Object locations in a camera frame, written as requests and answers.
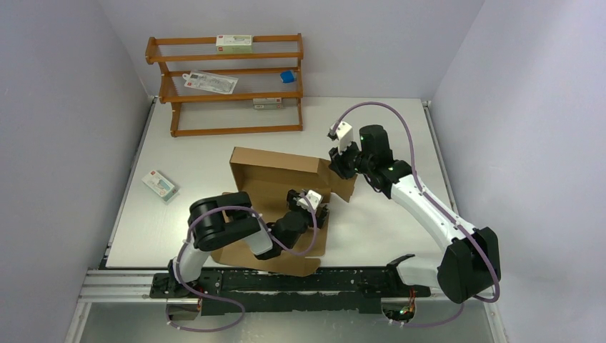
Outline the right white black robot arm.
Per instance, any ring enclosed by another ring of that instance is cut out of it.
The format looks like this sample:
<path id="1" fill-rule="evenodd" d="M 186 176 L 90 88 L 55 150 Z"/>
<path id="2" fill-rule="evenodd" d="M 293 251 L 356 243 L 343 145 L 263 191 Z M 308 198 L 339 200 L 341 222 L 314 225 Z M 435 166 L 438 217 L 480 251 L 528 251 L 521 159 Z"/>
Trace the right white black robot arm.
<path id="1" fill-rule="evenodd" d="M 359 130 L 360 142 L 346 122 L 329 130 L 336 146 L 329 150 L 329 168 L 342 179 L 362 175 L 376 192 L 407 210 L 429 233 L 442 258 L 422 258 L 414 254 L 390 263 L 386 288 L 402 296 L 412 286 L 441 289 L 456 304 L 497 288 L 500 255 L 497 235 L 489 227 L 478 229 L 448 209 L 415 174 L 412 166 L 395 159 L 389 137 L 378 124 Z"/>

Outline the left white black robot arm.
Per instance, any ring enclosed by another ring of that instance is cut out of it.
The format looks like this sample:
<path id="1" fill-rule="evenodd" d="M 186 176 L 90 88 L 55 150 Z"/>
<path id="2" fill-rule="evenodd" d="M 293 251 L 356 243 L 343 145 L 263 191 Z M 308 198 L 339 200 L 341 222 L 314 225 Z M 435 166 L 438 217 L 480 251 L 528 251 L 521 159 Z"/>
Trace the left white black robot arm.
<path id="1" fill-rule="evenodd" d="M 212 252 L 243 241 L 259 260 L 278 257 L 283 251 L 303 256 L 315 245 L 329 209 L 322 195 L 309 189 L 287 193 L 287 213 L 265 222 L 252 208 L 246 192 L 201 199 L 189 208 L 187 237 L 170 260 L 162 294 L 188 297 L 195 293 L 204 263 Z"/>

